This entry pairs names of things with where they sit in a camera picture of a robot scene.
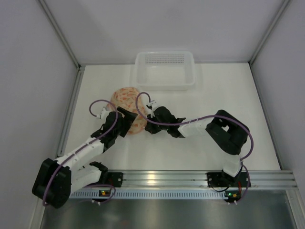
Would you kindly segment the pink mesh bra laundry bag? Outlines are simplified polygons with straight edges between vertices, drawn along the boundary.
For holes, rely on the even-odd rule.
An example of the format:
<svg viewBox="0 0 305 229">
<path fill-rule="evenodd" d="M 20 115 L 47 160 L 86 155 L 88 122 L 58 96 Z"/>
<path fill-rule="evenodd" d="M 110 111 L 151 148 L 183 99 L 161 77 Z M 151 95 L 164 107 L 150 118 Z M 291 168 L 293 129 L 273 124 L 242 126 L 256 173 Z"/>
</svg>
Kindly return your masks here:
<svg viewBox="0 0 305 229">
<path fill-rule="evenodd" d="M 120 106 L 121 108 L 138 115 L 128 131 L 129 135 L 140 133 L 145 129 L 147 124 L 147 121 L 139 115 L 139 112 L 136 109 L 136 97 L 139 93 L 139 90 L 135 87 L 124 87 L 115 91 L 110 100 L 116 107 Z"/>
</svg>

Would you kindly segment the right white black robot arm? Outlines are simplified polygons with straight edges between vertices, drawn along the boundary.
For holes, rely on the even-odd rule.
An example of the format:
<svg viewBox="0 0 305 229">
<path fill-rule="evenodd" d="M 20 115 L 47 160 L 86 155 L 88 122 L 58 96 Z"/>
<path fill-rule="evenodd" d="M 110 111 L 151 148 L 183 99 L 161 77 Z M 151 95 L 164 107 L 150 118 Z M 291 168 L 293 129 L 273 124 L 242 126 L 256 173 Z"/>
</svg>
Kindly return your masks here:
<svg viewBox="0 0 305 229">
<path fill-rule="evenodd" d="M 249 128 L 234 118 L 225 110 L 218 110 L 215 115 L 208 115 L 184 122 L 184 118 L 176 118 L 164 106 L 147 105 L 151 113 L 147 115 L 145 130 L 150 134 L 166 131 L 174 138 L 187 138 L 190 136 L 209 136 L 217 146 L 228 156 L 225 157 L 223 169 L 218 178 L 213 177 L 209 186 L 231 187 L 238 182 L 242 171 L 240 153 L 242 147 L 250 139 L 250 153 L 254 141 Z"/>
</svg>

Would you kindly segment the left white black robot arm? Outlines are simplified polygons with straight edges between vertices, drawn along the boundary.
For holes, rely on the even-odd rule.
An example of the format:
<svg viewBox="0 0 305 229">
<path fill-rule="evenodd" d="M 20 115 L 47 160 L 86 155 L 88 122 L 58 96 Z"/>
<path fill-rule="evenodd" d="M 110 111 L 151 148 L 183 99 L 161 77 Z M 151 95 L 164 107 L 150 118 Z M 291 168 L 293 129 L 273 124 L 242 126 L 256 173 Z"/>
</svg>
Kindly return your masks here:
<svg viewBox="0 0 305 229">
<path fill-rule="evenodd" d="M 70 195 L 84 187 L 115 188 L 115 178 L 108 168 L 93 159 L 112 147 L 118 137 L 125 137 L 137 114 L 118 107 L 115 111 L 102 110 L 104 123 L 78 148 L 56 159 L 45 159 L 32 187 L 32 194 L 44 205 L 62 207 Z"/>
</svg>

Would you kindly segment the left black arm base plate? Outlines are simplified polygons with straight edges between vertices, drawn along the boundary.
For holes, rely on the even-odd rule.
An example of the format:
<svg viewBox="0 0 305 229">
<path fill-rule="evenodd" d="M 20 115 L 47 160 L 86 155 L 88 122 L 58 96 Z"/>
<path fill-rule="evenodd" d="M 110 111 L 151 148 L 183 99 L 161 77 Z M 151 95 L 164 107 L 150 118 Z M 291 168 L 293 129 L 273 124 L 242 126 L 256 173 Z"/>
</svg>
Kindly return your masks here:
<svg viewBox="0 0 305 229">
<path fill-rule="evenodd" d="M 97 181 L 91 182 L 86 185 L 87 187 L 93 187 L 100 185 L 104 187 L 105 185 L 111 185 L 114 187 L 121 187 L 123 182 L 122 172 L 102 172 Z"/>
</svg>

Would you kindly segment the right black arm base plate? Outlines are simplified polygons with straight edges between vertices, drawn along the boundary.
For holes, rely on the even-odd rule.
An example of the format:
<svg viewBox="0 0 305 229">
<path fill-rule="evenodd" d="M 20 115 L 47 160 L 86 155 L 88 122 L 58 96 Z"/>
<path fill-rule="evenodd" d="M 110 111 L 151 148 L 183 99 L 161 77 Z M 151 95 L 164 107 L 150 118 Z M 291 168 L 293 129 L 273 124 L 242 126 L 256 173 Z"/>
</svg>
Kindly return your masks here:
<svg viewBox="0 0 305 229">
<path fill-rule="evenodd" d="M 225 172 L 208 172 L 207 173 L 208 187 L 217 191 L 227 190 L 229 188 L 250 187 L 251 182 L 248 174 L 240 171 L 235 177 L 232 177 Z"/>
</svg>

